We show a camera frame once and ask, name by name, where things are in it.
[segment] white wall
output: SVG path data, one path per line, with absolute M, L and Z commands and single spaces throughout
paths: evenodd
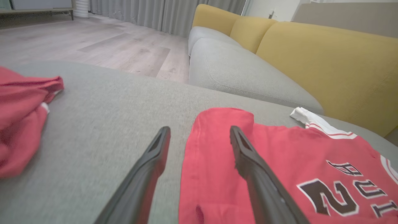
M 268 18 L 275 10 L 273 19 L 291 21 L 301 1 L 307 3 L 307 0 L 251 0 L 246 15 Z

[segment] clothing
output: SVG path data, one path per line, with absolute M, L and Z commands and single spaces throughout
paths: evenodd
M 297 108 L 300 127 L 264 126 L 253 114 L 212 108 L 196 118 L 181 175 L 179 223 L 252 223 L 245 180 L 229 139 L 240 127 L 311 223 L 396 223 L 398 174 L 362 137 Z
M 63 88 L 61 77 L 23 77 L 0 67 L 0 178 L 23 171 L 39 147 L 47 103 Z

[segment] red fabric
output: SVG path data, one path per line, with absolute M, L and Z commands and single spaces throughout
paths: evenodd
M 0 178 L 19 175 L 39 147 L 47 110 L 61 77 L 23 77 L 0 67 Z
M 188 138 L 181 175 L 180 224 L 254 224 L 247 184 L 234 168 L 229 129 L 238 126 L 257 152 L 272 168 L 289 194 L 315 223 L 397 223 L 398 211 L 377 218 L 371 204 L 398 202 L 398 185 L 380 162 L 380 154 L 361 137 L 332 139 L 316 128 L 286 128 L 254 123 L 252 113 L 234 108 L 212 108 L 198 115 Z M 329 165 L 349 162 L 363 176 L 350 176 Z M 330 216 L 316 213 L 308 197 L 297 185 L 320 179 L 336 193 L 334 181 L 340 181 L 358 204 L 357 214 L 339 215 L 326 202 Z M 387 196 L 367 199 L 353 181 L 370 179 Z M 197 208 L 202 214 L 198 216 Z

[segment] white cylinder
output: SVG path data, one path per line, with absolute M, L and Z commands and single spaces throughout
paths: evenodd
M 88 1 L 76 0 L 76 9 L 73 11 L 73 15 L 78 18 L 88 19 Z

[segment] black lettering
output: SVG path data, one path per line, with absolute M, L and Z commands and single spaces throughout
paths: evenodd
M 353 181 L 354 186 L 358 189 L 359 193 L 367 199 L 376 198 L 380 196 L 387 196 L 387 194 L 380 188 L 373 191 L 365 191 L 364 187 L 377 187 L 370 180 L 366 181 Z
M 382 204 L 382 205 L 372 204 L 371 207 L 373 208 L 373 211 L 375 212 L 375 214 L 378 218 L 382 217 L 383 213 L 393 211 L 393 210 L 395 210 L 395 211 L 398 210 L 398 206 L 392 200 L 390 200 L 389 203 Z
M 317 213 L 330 216 L 324 197 L 326 197 L 330 207 L 341 216 L 350 216 L 359 212 L 358 204 L 340 181 L 334 181 L 334 189 L 337 194 L 341 195 L 343 202 L 339 202 L 331 190 L 319 179 L 301 183 L 297 187 L 308 197 Z
M 326 162 L 328 162 L 329 165 L 333 166 L 334 168 L 340 170 L 341 172 L 343 172 L 347 175 L 363 176 L 362 173 L 357 168 L 355 168 L 353 165 L 351 165 L 350 163 L 335 164 L 335 163 L 331 163 L 329 160 L 326 160 Z

